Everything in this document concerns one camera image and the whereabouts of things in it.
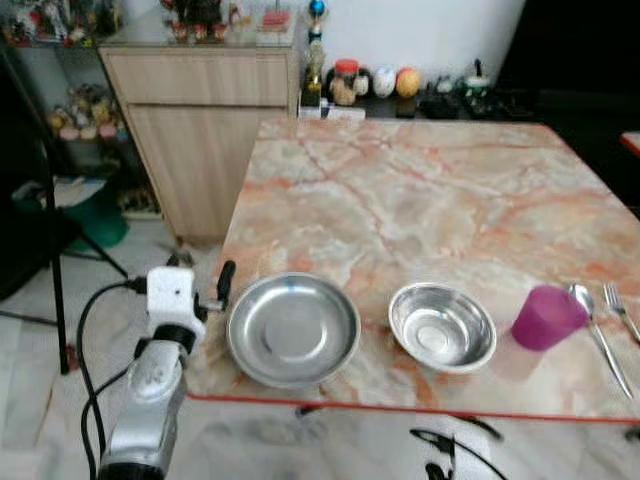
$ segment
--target marble table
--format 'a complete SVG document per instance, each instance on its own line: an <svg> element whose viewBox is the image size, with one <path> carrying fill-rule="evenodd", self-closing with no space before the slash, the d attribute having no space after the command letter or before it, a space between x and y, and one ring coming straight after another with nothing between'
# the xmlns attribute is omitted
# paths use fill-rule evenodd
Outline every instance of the marble table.
<svg viewBox="0 0 640 480"><path fill-rule="evenodd" d="M620 141L634 154L640 157L640 132L625 132Z"/></svg>
<svg viewBox="0 0 640 480"><path fill-rule="evenodd" d="M598 322L640 398L640 349L601 298L603 282L617 282L631 316L640 319L640 223L545 126L269 121L220 265L227 259L238 266L232 300L257 279L314 272L352 298L363 334L337 375L286 391L236 367L226 319L211 315L187 371L193 398L640 419L638 400L619 390L587 330L544 354L519 347L510 335L532 287L583 283L596 294ZM487 309L499 339L486 367L438 373L399 346L388 302L416 281L459 288Z"/></svg>

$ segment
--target white floor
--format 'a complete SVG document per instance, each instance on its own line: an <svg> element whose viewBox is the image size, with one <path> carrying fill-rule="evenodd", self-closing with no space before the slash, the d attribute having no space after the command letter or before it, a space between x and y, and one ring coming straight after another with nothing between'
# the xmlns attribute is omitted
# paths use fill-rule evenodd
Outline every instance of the white floor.
<svg viewBox="0 0 640 480"><path fill-rule="evenodd" d="M144 274L164 264L171 245L161 223L138 222L110 253L132 274ZM202 293L217 252L193 251ZM74 258L64 258L63 277L73 341L88 297L119 277L104 263ZM50 316L50 283L50 272L40 272L0 309ZM96 384L129 361L145 325L144 298L131 292L109 293L96 304L86 330ZM58 375L56 345L52 328L0 318L0 479L88 477L79 435L86 395L79 372ZM121 388L101 397L107 428ZM510 480L638 478L640 442L625 441L623 425L485 420L504 442L446 416L323 409L300 418L287 406L186 400L168 478L400 480L427 478L428 462L448 468L447 456L411 435L412 428L455 434ZM497 477L457 449L455 478Z"/></svg>

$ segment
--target red jar lid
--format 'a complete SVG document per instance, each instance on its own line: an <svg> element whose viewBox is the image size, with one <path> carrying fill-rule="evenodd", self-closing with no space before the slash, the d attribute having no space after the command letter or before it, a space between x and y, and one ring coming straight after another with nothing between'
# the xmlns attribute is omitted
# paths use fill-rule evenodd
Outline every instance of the red jar lid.
<svg viewBox="0 0 640 480"><path fill-rule="evenodd" d="M336 73L352 74L358 73L358 62L349 58L342 58L336 62Z"/></svg>

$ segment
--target metal bowl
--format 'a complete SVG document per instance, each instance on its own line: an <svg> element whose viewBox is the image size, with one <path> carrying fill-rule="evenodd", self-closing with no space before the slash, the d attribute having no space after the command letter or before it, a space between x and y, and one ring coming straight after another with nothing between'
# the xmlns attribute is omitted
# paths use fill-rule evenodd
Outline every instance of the metal bowl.
<svg viewBox="0 0 640 480"><path fill-rule="evenodd" d="M496 350L489 314L457 290L433 283L400 289L389 304L393 334L416 360L436 370L468 373Z"/></svg>
<svg viewBox="0 0 640 480"><path fill-rule="evenodd" d="M354 354L360 317L335 285L307 273L260 280L236 301L227 338L238 366L279 388L316 385Z"/></svg>

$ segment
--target orange ball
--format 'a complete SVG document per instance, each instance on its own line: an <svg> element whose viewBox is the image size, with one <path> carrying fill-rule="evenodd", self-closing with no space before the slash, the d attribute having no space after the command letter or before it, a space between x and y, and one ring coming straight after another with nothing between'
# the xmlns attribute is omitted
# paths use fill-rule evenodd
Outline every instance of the orange ball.
<svg viewBox="0 0 640 480"><path fill-rule="evenodd" d="M420 89L420 72L415 68L406 67L398 72L396 91L403 98L413 97Z"/></svg>

